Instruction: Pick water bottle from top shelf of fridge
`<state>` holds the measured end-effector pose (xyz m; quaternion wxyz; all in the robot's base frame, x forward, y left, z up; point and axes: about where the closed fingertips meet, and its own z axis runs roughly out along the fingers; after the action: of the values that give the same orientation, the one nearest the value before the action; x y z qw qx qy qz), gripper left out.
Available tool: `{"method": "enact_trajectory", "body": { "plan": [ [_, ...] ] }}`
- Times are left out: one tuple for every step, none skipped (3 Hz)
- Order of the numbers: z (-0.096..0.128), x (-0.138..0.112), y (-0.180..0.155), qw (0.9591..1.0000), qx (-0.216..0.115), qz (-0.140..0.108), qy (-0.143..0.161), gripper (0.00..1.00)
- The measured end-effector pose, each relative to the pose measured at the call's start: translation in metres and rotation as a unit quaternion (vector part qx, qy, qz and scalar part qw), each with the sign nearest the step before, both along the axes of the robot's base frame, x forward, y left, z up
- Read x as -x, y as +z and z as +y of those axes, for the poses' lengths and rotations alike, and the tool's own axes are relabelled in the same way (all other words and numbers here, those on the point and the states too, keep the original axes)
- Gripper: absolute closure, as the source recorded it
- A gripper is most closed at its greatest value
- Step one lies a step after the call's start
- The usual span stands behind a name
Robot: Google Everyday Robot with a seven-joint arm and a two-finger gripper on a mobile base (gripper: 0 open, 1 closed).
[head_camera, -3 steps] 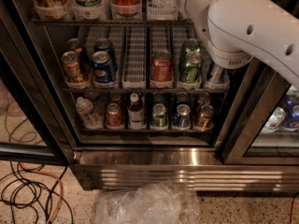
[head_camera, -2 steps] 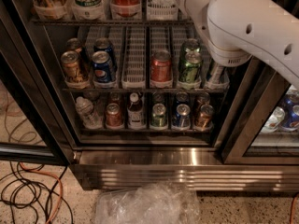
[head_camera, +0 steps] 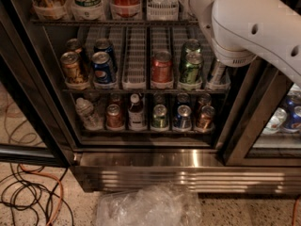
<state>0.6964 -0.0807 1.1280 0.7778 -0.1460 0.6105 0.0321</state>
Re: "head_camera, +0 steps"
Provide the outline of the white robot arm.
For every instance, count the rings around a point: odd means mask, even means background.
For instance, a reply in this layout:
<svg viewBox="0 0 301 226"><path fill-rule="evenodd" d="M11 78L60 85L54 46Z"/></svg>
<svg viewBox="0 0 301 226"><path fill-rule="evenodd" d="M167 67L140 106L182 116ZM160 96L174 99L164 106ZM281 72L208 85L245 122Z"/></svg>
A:
<svg viewBox="0 0 301 226"><path fill-rule="evenodd" d="M242 67L255 57L301 86L301 15L280 0L178 0L198 20L217 59Z"/></svg>

